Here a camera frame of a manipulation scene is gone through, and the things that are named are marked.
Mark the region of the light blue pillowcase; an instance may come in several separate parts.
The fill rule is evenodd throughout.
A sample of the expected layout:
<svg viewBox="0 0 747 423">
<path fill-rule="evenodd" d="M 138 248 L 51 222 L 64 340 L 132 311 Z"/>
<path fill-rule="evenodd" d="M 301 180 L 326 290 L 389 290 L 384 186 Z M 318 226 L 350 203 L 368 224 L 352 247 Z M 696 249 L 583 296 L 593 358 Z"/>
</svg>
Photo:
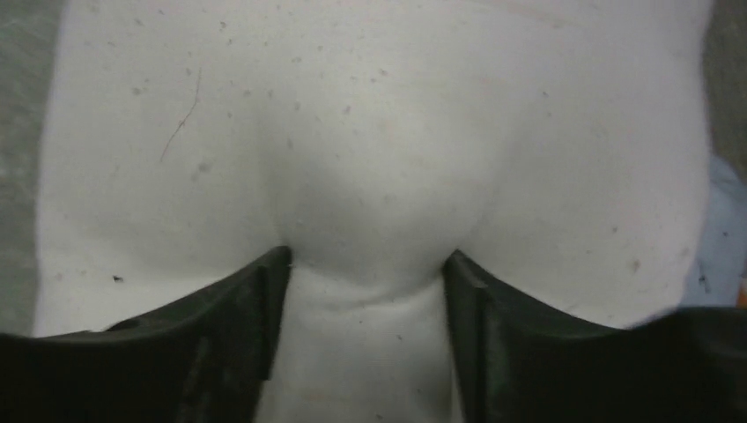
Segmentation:
<svg viewBox="0 0 747 423">
<path fill-rule="evenodd" d="M 709 163 L 706 224 L 684 285 L 686 306 L 736 306 L 746 284 L 746 185 L 723 159 Z"/>
</svg>

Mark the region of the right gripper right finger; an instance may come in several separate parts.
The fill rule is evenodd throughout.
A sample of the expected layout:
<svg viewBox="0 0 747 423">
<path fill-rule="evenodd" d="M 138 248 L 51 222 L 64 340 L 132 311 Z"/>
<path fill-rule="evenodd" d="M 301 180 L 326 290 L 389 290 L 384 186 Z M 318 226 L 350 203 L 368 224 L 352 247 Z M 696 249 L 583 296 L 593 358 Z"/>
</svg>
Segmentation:
<svg viewBox="0 0 747 423">
<path fill-rule="evenodd" d="M 591 323 L 446 261 L 447 321 L 468 422 L 743 422 L 746 312 L 680 308 Z"/>
</svg>

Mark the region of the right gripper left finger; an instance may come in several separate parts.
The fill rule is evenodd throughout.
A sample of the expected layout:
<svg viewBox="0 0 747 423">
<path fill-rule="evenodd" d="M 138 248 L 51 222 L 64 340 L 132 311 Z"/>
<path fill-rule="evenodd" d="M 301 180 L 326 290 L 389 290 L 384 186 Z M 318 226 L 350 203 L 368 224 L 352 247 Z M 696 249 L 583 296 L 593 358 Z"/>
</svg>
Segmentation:
<svg viewBox="0 0 747 423">
<path fill-rule="evenodd" d="M 4 422 L 249 422 L 277 350 L 292 253 L 103 331 L 1 336 Z"/>
</svg>

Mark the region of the white pillow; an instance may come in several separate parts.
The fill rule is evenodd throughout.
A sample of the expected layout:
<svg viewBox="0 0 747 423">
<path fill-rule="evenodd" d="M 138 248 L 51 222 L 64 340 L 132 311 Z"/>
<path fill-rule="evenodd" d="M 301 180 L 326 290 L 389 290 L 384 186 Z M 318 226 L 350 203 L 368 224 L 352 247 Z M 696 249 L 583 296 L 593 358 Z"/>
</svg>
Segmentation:
<svg viewBox="0 0 747 423">
<path fill-rule="evenodd" d="M 455 250 L 616 328 L 684 296 L 709 1 L 69 1 L 33 334 L 102 329 L 277 245 L 262 422 L 455 422 Z"/>
</svg>

